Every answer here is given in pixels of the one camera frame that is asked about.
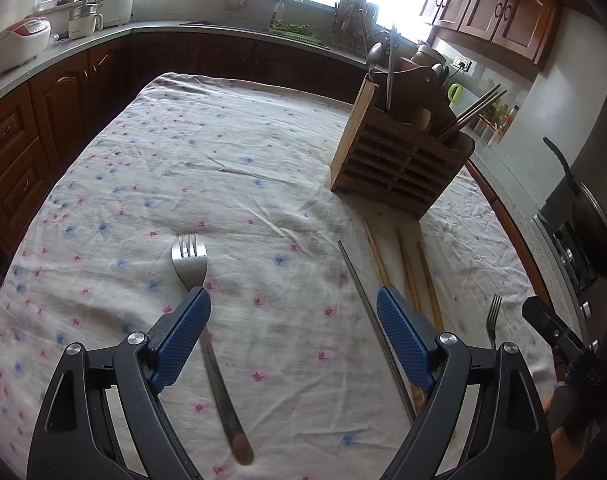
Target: kitchen counter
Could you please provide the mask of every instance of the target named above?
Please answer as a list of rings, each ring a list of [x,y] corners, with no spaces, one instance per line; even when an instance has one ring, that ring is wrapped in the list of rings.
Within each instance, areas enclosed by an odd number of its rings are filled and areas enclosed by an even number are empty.
[[[470,160],[510,213],[539,267],[555,311],[584,342],[590,342],[587,341],[586,321],[580,314],[577,298],[566,282],[546,239],[533,220],[533,217],[539,213],[535,201],[487,143],[467,126],[462,131],[474,139],[475,150]]]
[[[217,25],[185,25],[186,20],[162,20],[158,22],[130,22],[127,25],[119,25],[118,27],[104,28],[94,34],[81,38],[80,40],[64,40],[47,48],[40,53],[35,59],[13,68],[0,76],[0,99],[27,81],[32,76],[47,69],[48,67],[73,56],[92,46],[104,43],[127,34],[137,32],[195,32],[200,34],[217,34],[219,36],[234,36],[237,38],[249,38],[252,40],[267,41],[269,43],[278,43],[314,54],[330,57],[345,63],[363,68],[365,70],[365,57],[359,57],[349,52],[343,52],[336,48],[324,48],[313,44],[303,43],[300,41],[288,40],[281,36],[268,34],[267,32],[259,32],[234,27],[219,27]],[[376,70],[387,72],[384,67],[378,66]]]

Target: red and white rice cooker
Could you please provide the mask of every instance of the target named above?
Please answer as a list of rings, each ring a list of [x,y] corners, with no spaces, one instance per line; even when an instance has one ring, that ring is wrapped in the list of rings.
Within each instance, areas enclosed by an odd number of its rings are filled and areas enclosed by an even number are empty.
[[[23,65],[45,50],[50,22],[45,18],[26,18],[0,33],[0,73]]]

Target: fork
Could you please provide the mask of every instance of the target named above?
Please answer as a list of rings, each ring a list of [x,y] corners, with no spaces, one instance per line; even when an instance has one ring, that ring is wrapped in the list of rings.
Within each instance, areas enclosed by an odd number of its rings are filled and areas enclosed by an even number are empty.
[[[488,317],[486,318],[486,332],[488,332],[488,339],[490,339],[490,344],[492,345],[493,350],[497,349],[495,338],[497,336],[497,317],[499,316],[499,310],[501,309],[501,300],[503,300],[503,298],[500,295],[494,295],[492,298],[492,303],[490,304]]]
[[[208,270],[208,253],[198,234],[179,235],[176,238],[172,244],[172,263],[176,274],[187,290],[203,285],[205,273]],[[254,453],[223,382],[223,376],[212,348],[212,340],[207,326],[203,327],[203,332],[199,336],[199,345],[203,352],[203,361],[214,396],[214,403],[217,406],[223,431],[228,438],[232,454],[241,465],[249,465],[254,460]]]

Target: knife block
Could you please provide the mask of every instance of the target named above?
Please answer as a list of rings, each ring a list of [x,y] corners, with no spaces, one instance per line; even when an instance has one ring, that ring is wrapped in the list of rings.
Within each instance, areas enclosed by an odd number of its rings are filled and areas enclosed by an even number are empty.
[[[443,144],[396,121],[376,108],[378,94],[379,86],[364,79],[330,164],[330,189],[354,191],[420,219],[459,173],[474,141],[456,132]]]

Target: metal spoon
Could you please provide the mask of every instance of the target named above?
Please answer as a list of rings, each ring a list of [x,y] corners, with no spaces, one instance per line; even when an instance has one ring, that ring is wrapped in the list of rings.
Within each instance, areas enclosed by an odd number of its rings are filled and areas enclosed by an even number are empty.
[[[368,71],[368,79],[370,81],[373,80],[373,68],[375,68],[375,65],[377,64],[377,62],[379,61],[379,59],[381,58],[381,51],[383,50],[383,46],[382,44],[379,43],[375,43],[373,44],[373,47],[370,49],[370,52],[368,52],[368,56],[365,58],[365,69]]]

